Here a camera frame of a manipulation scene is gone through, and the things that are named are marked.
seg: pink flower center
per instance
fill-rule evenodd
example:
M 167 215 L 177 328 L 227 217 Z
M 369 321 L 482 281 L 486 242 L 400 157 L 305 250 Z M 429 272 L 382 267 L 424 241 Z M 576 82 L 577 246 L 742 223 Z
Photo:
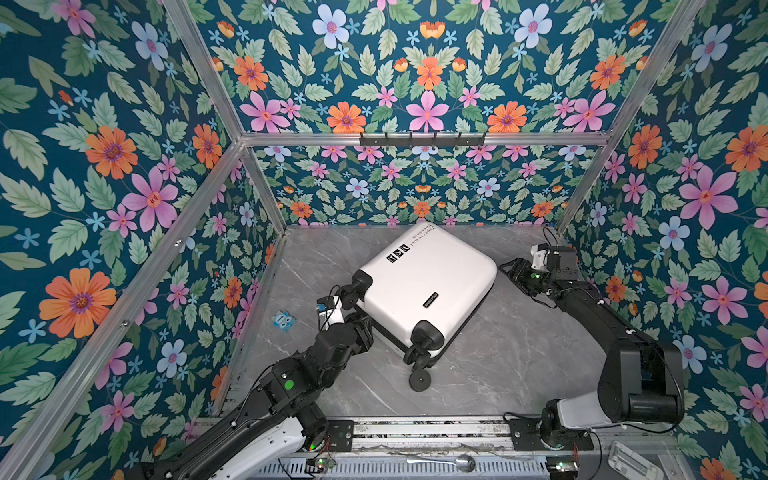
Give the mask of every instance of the pink flower center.
M 152 195 L 147 197 L 147 206 L 149 208 L 158 208 L 163 203 L 163 199 L 158 192 L 152 192 Z

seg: aluminum frame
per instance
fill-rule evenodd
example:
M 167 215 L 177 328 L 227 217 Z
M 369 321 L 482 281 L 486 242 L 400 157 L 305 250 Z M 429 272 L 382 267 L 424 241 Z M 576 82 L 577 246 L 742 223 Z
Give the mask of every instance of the aluminum frame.
M 662 70 L 667 66 L 672 54 L 683 40 L 683 36 L 688 33 L 688 28 L 694 21 L 696 13 L 699 12 L 706 2 L 707 0 L 680 0 L 680 3 L 677 4 L 670 21 L 661 32 L 654 45 L 654 49 L 648 55 L 648 63 L 640 72 L 640 75 L 637 76 L 637 81 L 632 90 L 624 100 L 624 103 L 621 104 L 619 112 L 616 113 L 616 117 L 614 117 L 611 126 L 608 128 L 608 143 L 595 154 L 589 167 L 587 167 L 587 171 L 584 172 L 581 181 L 568 200 L 568 206 L 558 219 L 557 230 L 560 235 L 565 235 L 568 226 L 576 216 L 576 212 L 581 208 L 590 190 L 600 177 L 605 163 L 616 151 L 616 147 L 624 136 L 624 132 L 632 124 L 635 115 L 640 110 L 640 106 L 648 94 L 650 94 Z
M 107 365 L 128 327 L 133 324 L 155 286 L 176 258 L 179 245 L 190 236 L 242 153 L 242 145 L 234 144 L 221 156 L 67 372 L 56 383 L 35 420 L 24 429 L 11 450 L 5 454 L 0 462 L 0 478 L 28 480 L 35 473 L 38 463 L 67 426 L 96 381 L 96 376 Z

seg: light blue flower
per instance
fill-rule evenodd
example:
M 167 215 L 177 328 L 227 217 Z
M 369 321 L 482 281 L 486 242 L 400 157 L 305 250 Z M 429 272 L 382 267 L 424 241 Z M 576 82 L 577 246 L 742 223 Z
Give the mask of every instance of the light blue flower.
M 101 258 L 98 258 L 98 250 L 94 250 L 92 253 L 83 250 L 83 257 L 85 257 L 85 260 L 80 261 L 80 266 L 88 265 L 88 268 L 91 270 L 93 270 L 95 264 L 101 263 Z
M 237 27 L 237 36 L 240 37 L 240 40 L 246 41 L 248 38 L 250 38 L 248 33 L 249 32 L 247 30 L 243 30 L 242 26 Z
M 104 228 L 105 217 L 102 217 L 98 212 L 94 212 L 93 215 L 85 219 L 85 223 L 93 225 L 93 231 L 98 232 L 98 229 Z
M 71 117 L 71 115 L 67 113 L 67 110 L 69 110 L 67 105 L 62 104 L 61 107 L 59 107 L 58 104 L 53 100 L 50 100 L 49 103 L 53 108 L 49 108 L 48 113 L 51 115 L 56 115 L 56 118 L 58 118 L 59 121 L 63 121 L 65 118 Z
M 410 31 L 408 30 L 408 38 L 406 38 L 406 41 L 411 42 L 411 46 L 416 45 L 421 40 L 419 39 L 419 31 Z
M 40 243 L 38 243 L 38 241 L 35 240 L 36 238 L 40 237 L 40 234 L 39 233 L 32 233 L 32 230 L 29 230 L 29 227 L 26 227 L 24 229 L 24 234 L 23 235 L 21 233 L 17 233 L 13 237 L 16 240 L 20 240 L 20 241 L 24 242 L 24 243 L 22 243 L 22 248 L 24 250 L 27 250 L 29 248 L 30 244 L 33 247 L 36 247 L 36 246 L 40 245 Z
M 45 336 L 45 328 L 46 322 L 40 322 L 37 323 L 35 319 L 29 319 L 29 322 L 27 325 L 29 325 L 28 329 L 23 329 L 21 332 L 18 333 L 19 336 L 28 336 L 27 342 L 29 343 L 35 343 L 35 340 L 39 336 Z
M 456 30 L 454 31 L 445 31 L 445 38 L 442 39 L 443 43 L 447 43 L 450 47 L 453 45 L 453 42 L 456 41 Z

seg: orange flower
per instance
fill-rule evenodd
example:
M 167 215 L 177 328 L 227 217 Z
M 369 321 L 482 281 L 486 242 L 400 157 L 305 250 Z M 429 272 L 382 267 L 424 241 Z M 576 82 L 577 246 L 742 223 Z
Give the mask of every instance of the orange flower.
M 732 471 L 725 468 L 725 465 L 717 458 L 705 458 L 701 462 L 699 469 L 704 480 L 736 480 Z
M 467 61 L 464 58 L 456 57 L 451 64 L 453 71 L 464 71 L 467 69 Z
M 94 332 L 94 322 L 101 321 L 109 313 L 105 305 L 113 305 L 116 300 L 114 288 L 107 288 L 109 278 L 102 272 L 96 272 L 91 278 L 87 268 L 73 268 L 69 271 L 69 281 L 57 276 L 45 287 L 45 292 L 54 299 L 40 302 L 40 318 L 56 319 L 49 327 L 51 333 L 65 337 L 74 327 L 74 337 L 82 338 Z
M 413 207 L 413 213 L 416 215 L 419 215 L 421 218 L 426 217 L 429 215 L 429 209 L 431 207 L 426 202 L 418 202 L 415 207 Z
M 243 282 L 239 278 L 233 276 L 227 283 L 227 288 L 224 289 L 224 304 L 230 308 L 237 306 L 240 302 L 240 295 L 243 293 Z
M 728 144 L 728 153 L 725 156 L 725 163 L 733 164 L 737 172 L 751 172 L 760 168 L 760 161 L 768 161 L 768 126 L 757 125 L 753 131 L 747 127 L 739 132 L 739 137 L 734 138 Z
M 90 147 L 85 151 L 88 161 L 96 164 L 96 171 L 105 177 L 112 175 L 120 180 L 125 174 L 134 171 L 133 165 L 139 163 L 139 157 L 134 153 L 136 145 L 130 138 L 126 139 L 125 132 L 115 127 L 99 127 L 98 137 L 90 134 L 85 143 Z
M 298 218 L 309 218 L 312 216 L 312 208 L 304 202 L 293 202 L 290 206 L 291 213 Z
M 627 286 L 624 285 L 624 281 L 617 277 L 612 276 L 610 280 L 608 280 L 608 285 L 605 287 L 605 292 L 608 294 L 608 298 L 611 299 L 612 302 L 620 302 L 624 299 L 624 292 L 627 291 Z
M 438 65 L 437 58 L 427 57 L 416 69 L 416 74 L 419 76 L 419 85 L 423 86 L 424 90 L 432 90 L 435 85 L 440 83 L 442 67 Z
M 631 157 L 630 164 L 633 167 L 644 169 L 648 164 L 652 164 L 656 157 L 659 156 L 656 152 L 657 148 L 661 148 L 661 137 L 659 137 L 661 130 L 654 125 L 646 125 L 643 130 L 638 131 L 632 138 L 632 145 L 629 147 L 629 155 Z
M 235 59 L 235 74 L 239 75 L 238 80 L 243 85 L 248 85 L 251 90 L 259 91 L 266 89 L 266 84 L 270 83 L 270 78 L 264 73 L 264 66 L 260 61 L 253 61 L 253 57 L 237 57 Z
M 395 70 L 397 71 L 406 71 L 408 70 L 408 61 L 404 58 L 400 58 L 398 61 L 395 62 Z
M 197 125 L 194 128 L 195 136 L 192 137 L 192 146 L 197 149 L 197 159 L 207 168 L 213 168 L 219 163 L 221 157 L 221 145 L 219 134 L 210 129 L 210 125 Z
M 231 23 L 221 21 L 216 25 L 219 26 L 219 31 L 221 31 L 225 37 L 232 38 L 235 36 L 235 27 L 233 27 Z
M 546 217 L 552 213 L 553 209 L 554 204 L 549 200 L 544 200 L 534 205 L 532 213 L 534 217 Z
M 328 110 L 328 126 L 333 127 L 334 134 L 361 134 L 362 126 L 366 124 L 366 118 L 357 105 L 349 106 L 345 101 L 339 102 L 339 106 L 333 105 Z
M 216 402 L 216 397 L 219 396 L 219 389 L 221 388 L 221 384 L 224 383 L 224 379 L 227 377 L 227 370 L 228 368 L 226 366 L 221 367 L 221 370 L 219 370 L 219 372 L 214 377 L 214 389 L 210 391 L 211 402 Z
M 763 280 L 768 282 L 768 272 L 763 273 Z M 768 318 L 768 285 L 765 283 L 757 283 L 755 285 L 755 298 L 758 300 L 765 300 L 758 308 L 763 315 Z
M 275 244 L 270 243 L 270 245 L 266 248 L 266 259 L 264 260 L 267 265 L 270 264 L 270 261 L 272 261 L 272 255 L 275 254 Z
M 525 125 L 528 117 L 523 117 L 528 112 L 524 105 L 518 106 L 518 102 L 510 101 L 505 108 L 504 105 L 497 106 L 493 115 L 488 117 L 488 125 L 492 134 L 509 134 L 520 131 L 520 127 Z
M 646 20 L 638 20 L 637 22 L 633 23 L 632 26 L 629 27 L 629 36 L 637 37 L 643 32 L 643 30 L 645 30 L 645 25 L 648 25 Z
M 598 63 L 598 66 L 594 68 L 594 72 L 589 77 L 592 80 L 592 88 L 597 90 L 605 90 L 617 81 L 619 81 L 619 75 L 624 73 L 627 66 L 624 64 L 624 56 L 611 55 L 605 61 Z

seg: metal spoon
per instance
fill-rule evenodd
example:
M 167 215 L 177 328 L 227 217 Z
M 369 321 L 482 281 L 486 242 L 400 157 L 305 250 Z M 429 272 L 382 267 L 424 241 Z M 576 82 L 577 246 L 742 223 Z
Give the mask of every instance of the metal spoon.
M 445 463 L 448 465 L 454 465 L 456 469 L 462 473 L 472 472 L 477 466 L 475 459 L 467 454 L 461 454 L 456 457 L 455 460 L 431 460 L 430 458 L 408 455 L 406 457 L 406 461 L 408 463 Z

